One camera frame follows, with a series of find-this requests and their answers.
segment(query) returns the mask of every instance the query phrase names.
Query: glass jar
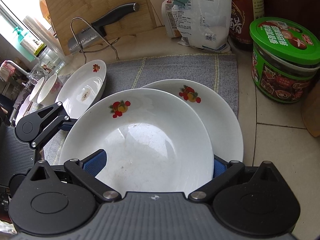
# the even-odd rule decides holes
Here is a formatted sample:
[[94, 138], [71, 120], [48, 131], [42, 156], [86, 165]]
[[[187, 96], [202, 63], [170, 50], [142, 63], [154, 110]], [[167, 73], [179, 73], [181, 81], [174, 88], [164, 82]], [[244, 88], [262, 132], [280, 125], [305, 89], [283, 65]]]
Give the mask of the glass jar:
[[36, 85], [42, 77], [44, 77], [46, 80], [48, 76], [49, 73], [45, 71], [39, 64], [36, 64], [29, 74], [29, 79], [31, 80], [32, 84]]
[[46, 47], [38, 56], [39, 64], [51, 75], [57, 74], [66, 64], [58, 55]]

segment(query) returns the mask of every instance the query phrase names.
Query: white bowl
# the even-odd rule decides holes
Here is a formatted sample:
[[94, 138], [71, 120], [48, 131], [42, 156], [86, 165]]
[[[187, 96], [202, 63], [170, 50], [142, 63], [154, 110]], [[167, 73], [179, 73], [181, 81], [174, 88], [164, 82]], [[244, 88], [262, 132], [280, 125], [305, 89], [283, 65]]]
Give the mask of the white bowl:
[[30, 95], [28, 95], [26, 100], [24, 100], [23, 104], [21, 105], [19, 112], [17, 114], [16, 121], [15, 121], [16, 126], [17, 126], [18, 122], [20, 121], [20, 119], [22, 117], [24, 117], [25, 115], [27, 115], [26, 111], [27, 111], [27, 108], [29, 107], [30, 102], [31, 102]]
[[31, 91], [30, 98], [29, 98], [29, 100], [31, 102], [34, 102], [34, 103], [37, 102], [38, 96], [39, 96], [40, 91], [41, 91], [42, 87], [44, 86], [44, 84], [45, 84], [45, 80], [44, 80], [44, 77], [42, 77], [42, 78], [40, 78], [38, 83], [35, 85], [33, 90]]
[[212, 89], [184, 79], [161, 80], [143, 88], [159, 89], [184, 98], [182, 94], [186, 89], [185, 86], [194, 90], [193, 92], [189, 89], [191, 94], [187, 93], [185, 101], [196, 111], [206, 126], [213, 153], [227, 162], [231, 160], [242, 162], [243, 138], [238, 119], [228, 103]]
[[67, 80], [57, 96], [70, 118], [78, 119], [98, 102], [106, 86], [107, 66], [102, 60], [84, 64]]
[[69, 132], [59, 163], [99, 149], [107, 152], [107, 165], [96, 177], [122, 196], [188, 196], [213, 176], [211, 141], [201, 119], [183, 100], [160, 90], [125, 90], [93, 105]]
[[52, 105], [55, 102], [62, 86], [63, 84], [57, 74], [52, 75], [42, 87], [37, 103], [44, 106]]

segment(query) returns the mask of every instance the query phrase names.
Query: metal screw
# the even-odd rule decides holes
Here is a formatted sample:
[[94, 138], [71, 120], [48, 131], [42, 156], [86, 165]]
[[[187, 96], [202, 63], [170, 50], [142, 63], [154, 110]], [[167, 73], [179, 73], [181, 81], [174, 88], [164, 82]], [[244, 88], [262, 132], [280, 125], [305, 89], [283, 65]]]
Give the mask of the metal screw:
[[157, 199], [159, 199], [160, 197], [159, 197], [158, 195], [153, 195], [153, 196], [151, 196], [150, 198], [153, 199], [153, 200], [157, 200]]
[[119, 193], [113, 190], [109, 190], [103, 193], [103, 197], [106, 199], [114, 199], [119, 196]]
[[191, 197], [194, 199], [204, 199], [207, 196], [203, 191], [194, 191], [191, 193]]

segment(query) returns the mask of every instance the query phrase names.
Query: dish towel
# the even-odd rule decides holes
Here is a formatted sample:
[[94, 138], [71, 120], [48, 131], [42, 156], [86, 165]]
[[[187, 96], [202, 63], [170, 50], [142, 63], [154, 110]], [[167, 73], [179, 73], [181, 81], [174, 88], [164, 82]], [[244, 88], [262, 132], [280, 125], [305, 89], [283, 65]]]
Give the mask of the dish towel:
[[[60, 75], [65, 83], [72, 73]], [[107, 83], [102, 98], [113, 93], [140, 88], [163, 79], [188, 79], [216, 91], [238, 115], [238, 71], [234, 54], [184, 54], [145, 57], [107, 64]], [[33, 105], [30, 112], [41, 109]], [[50, 165], [58, 165], [68, 132], [59, 131], [44, 147]]]

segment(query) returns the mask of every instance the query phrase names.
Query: kitchen counter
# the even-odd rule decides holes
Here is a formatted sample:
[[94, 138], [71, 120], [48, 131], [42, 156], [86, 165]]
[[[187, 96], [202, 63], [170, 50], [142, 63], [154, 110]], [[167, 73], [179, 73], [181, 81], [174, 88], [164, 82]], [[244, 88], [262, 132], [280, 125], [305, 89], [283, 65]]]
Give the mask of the kitchen counter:
[[[159, 27], [136, 37], [123, 37], [114, 46], [120, 60], [200, 52], [178, 44], [179, 40], [168, 38], [165, 28]], [[104, 46], [96, 45], [89, 50]], [[313, 138], [306, 130], [300, 113], [301, 102], [280, 104], [264, 96], [251, 78], [251, 53], [231, 47], [238, 63], [238, 120], [244, 140], [244, 163], [258, 166], [269, 160], [276, 165], [301, 206], [294, 235], [299, 239], [315, 239], [320, 235], [320, 138]], [[86, 55], [87, 62], [116, 61], [111, 48]], [[78, 53], [59, 74], [73, 73], [83, 64], [84, 57]]]

